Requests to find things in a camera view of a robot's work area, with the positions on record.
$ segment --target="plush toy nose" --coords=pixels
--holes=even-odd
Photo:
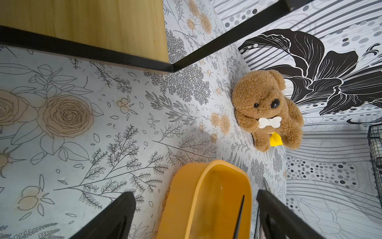
[[[280,100],[279,100],[279,99],[275,99],[275,100],[272,101],[272,103],[270,104],[270,107],[271,107],[272,109],[276,109],[279,105],[280,105]]]

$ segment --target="orange plastic tray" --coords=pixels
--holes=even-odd
[[[170,187],[157,239],[232,238],[245,195],[238,238],[249,238],[252,191],[248,175],[222,160],[189,163]]]

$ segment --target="teddy bear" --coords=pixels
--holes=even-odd
[[[304,126],[297,105],[282,91],[285,80],[276,70],[256,70],[238,81],[232,92],[232,103],[238,125],[252,133],[254,145],[261,152],[270,148],[270,135],[281,136],[285,147],[300,147]]]

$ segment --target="black and white floral wallpaper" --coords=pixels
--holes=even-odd
[[[275,1],[210,2],[230,29]],[[378,0],[315,0],[236,42],[251,70],[283,74],[304,115],[303,143],[287,150],[286,205],[325,238],[382,234],[367,144],[382,119],[381,29]]]
[[[170,62],[225,32],[206,0],[164,0]],[[230,93],[249,68],[230,45],[173,74],[0,46],[0,237],[69,238],[122,192],[129,239],[155,238],[172,178],[226,160],[286,200],[286,151],[256,151]]]

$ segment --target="wire basket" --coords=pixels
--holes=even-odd
[[[367,134],[379,201],[382,206],[382,124],[371,125]]]

